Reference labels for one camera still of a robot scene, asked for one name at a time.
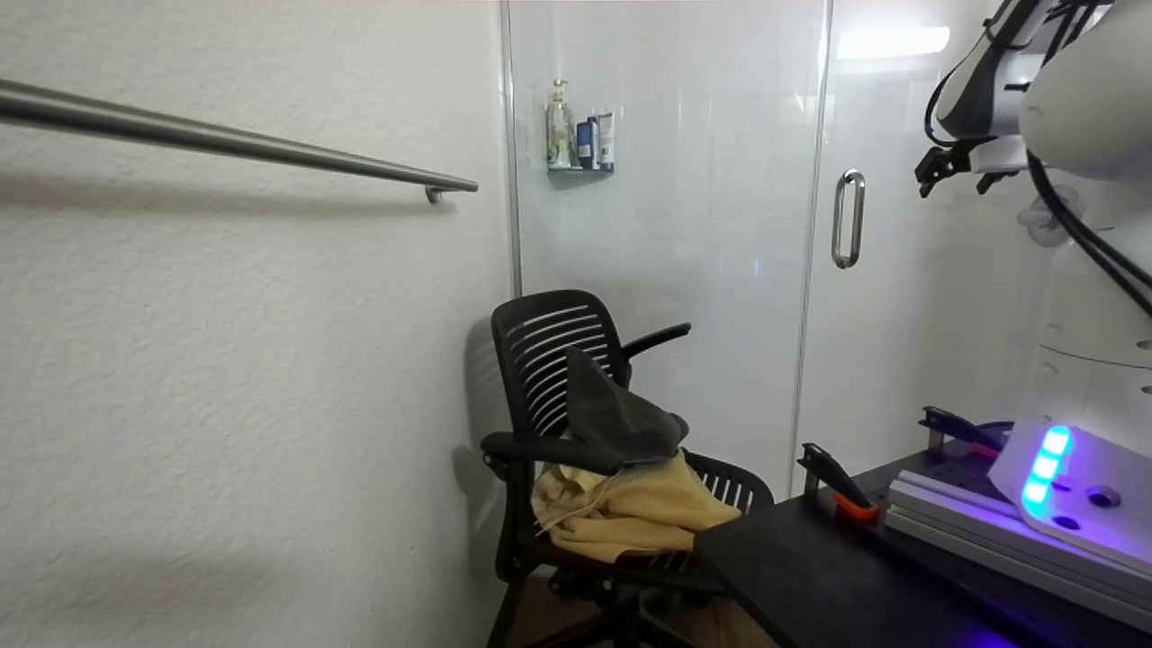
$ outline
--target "yellow cloth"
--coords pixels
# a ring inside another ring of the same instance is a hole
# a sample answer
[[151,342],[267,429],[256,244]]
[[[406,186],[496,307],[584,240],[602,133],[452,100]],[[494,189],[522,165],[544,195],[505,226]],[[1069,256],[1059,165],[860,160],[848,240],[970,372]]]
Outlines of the yellow cloth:
[[547,464],[534,487],[538,531],[573,553],[616,561],[622,552],[690,552],[693,531],[736,519],[676,454],[654,466],[595,475]]

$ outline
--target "horizontal bar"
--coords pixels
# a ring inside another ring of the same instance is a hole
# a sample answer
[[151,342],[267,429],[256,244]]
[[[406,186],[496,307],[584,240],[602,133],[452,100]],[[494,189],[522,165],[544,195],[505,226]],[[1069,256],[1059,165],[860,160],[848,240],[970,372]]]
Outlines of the horizontal bar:
[[116,139],[189,147],[189,150],[306,165],[306,168],[328,168],[328,172],[423,184],[429,200],[434,200],[444,189],[477,189],[471,178],[462,178],[462,177],[444,177],[444,172],[344,153],[330,147],[314,147],[298,139],[226,129],[213,122],[177,120],[177,116],[144,111],[129,103],[88,100],[88,98],[26,85],[10,78],[0,78],[0,120],[39,124],[39,129],[72,129],[88,135],[116,135]]

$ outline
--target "folded fabric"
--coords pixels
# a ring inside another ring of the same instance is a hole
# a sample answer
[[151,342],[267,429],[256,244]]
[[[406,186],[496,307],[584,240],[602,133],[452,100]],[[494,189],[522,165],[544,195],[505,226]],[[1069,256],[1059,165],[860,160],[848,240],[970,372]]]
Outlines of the folded fabric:
[[736,519],[685,454],[616,475],[547,464],[534,487],[534,516],[552,542],[595,561],[690,552],[693,531]]
[[568,350],[568,436],[602,459],[662,464],[676,458],[687,424],[616,384],[578,350]]

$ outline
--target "robotic arm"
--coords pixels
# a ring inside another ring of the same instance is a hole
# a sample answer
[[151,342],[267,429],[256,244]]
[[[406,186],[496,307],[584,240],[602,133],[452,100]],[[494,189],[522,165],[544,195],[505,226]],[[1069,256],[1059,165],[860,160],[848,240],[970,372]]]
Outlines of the robotic arm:
[[914,168],[920,195],[952,172],[978,172],[981,195],[1026,168],[1021,111],[1034,78],[1108,6],[1106,0],[1003,0],[924,108],[924,133],[936,147]]

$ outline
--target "blue light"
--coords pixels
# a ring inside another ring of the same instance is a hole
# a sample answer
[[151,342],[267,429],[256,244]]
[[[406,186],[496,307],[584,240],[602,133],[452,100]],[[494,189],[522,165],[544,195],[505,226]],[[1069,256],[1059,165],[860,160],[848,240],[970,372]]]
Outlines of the blue light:
[[1054,458],[1047,458],[1047,454],[1040,454],[1040,458],[1035,458],[1035,464],[1034,464],[1034,480],[1052,481],[1052,480],[1054,480],[1054,471],[1059,471],[1059,459],[1054,459]]
[[1030,480],[1030,481],[1021,487],[1021,499],[1045,508],[1047,487]]
[[1071,429],[1069,424],[1052,424],[1045,436],[1045,454],[1063,458],[1071,442]]

